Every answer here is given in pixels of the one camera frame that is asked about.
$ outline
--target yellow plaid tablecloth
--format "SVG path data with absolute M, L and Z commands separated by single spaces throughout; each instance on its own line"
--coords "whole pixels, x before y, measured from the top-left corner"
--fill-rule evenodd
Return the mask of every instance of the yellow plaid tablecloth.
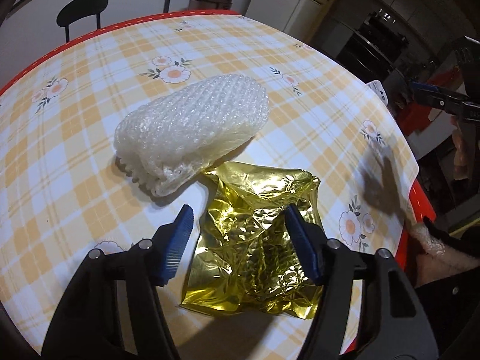
M 181 356 L 294 359 L 311 321 L 260 312 L 213 319 L 177 307 L 208 191 L 196 182 L 152 201 L 116 166 L 116 126 L 195 81 L 251 76 L 267 89 L 270 119 L 236 160 L 318 176 L 328 237 L 372 253 L 397 249 L 403 218 L 392 206 L 408 201 L 414 157 L 370 89 L 284 33 L 236 15 L 140 21 L 74 41 L 0 96 L 0 300 L 40 351 L 86 253 L 98 244 L 126 250 L 187 203 L 195 229 L 177 276 L 159 289 Z M 391 201 L 371 197 L 379 187 L 393 191 Z M 356 335 L 360 301 L 356 283 L 344 349 Z

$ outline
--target white bubble wrap bundle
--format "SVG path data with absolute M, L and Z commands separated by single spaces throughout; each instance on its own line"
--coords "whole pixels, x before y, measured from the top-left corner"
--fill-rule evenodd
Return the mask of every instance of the white bubble wrap bundle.
M 129 113 L 115 130 L 120 162 L 166 196 L 253 137 L 268 120 L 266 90 L 234 74 L 214 76 Z

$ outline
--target crumpled gold foil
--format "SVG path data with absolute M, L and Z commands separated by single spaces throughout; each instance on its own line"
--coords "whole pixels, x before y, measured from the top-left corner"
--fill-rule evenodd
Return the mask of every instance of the crumpled gold foil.
M 305 277 L 281 213 L 295 203 L 321 226 L 320 180 L 300 169 L 238 162 L 204 174 L 217 194 L 201 223 L 181 305 L 209 315 L 253 308 L 313 318 L 322 288 Z

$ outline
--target white refrigerator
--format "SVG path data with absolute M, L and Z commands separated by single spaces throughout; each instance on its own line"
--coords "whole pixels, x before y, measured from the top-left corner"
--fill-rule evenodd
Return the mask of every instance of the white refrigerator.
M 251 0 L 246 16 L 303 40 L 328 0 Z

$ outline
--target chair backrest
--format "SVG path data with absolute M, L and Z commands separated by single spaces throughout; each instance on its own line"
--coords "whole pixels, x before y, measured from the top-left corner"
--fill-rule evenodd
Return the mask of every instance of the chair backrest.
M 109 0 L 73 0 L 57 16 L 57 25 L 68 27 L 73 22 L 87 16 L 99 15 L 107 7 Z

